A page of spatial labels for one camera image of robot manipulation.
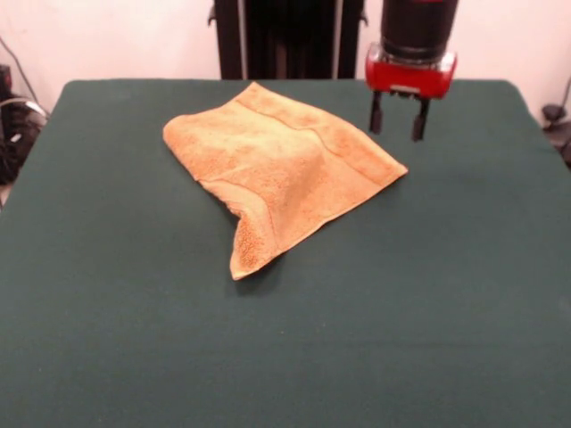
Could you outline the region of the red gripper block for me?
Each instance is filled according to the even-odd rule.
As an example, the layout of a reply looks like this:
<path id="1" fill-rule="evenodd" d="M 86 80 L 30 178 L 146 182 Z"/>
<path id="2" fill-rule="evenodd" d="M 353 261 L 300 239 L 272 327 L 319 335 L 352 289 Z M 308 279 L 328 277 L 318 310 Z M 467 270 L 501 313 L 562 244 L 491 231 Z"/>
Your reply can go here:
<path id="1" fill-rule="evenodd" d="M 430 108 L 430 99 L 442 99 L 448 93 L 458 56 L 446 52 L 437 62 L 428 64 L 397 62 L 386 54 L 379 43 L 373 43 L 368 49 L 365 61 L 365 80 L 373 90 L 369 117 L 369 131 L 379 135 L 382 130 L 383 111 L 382 93 L 414 95 L 419 102 L 411 138 L 422 141 Z"/>

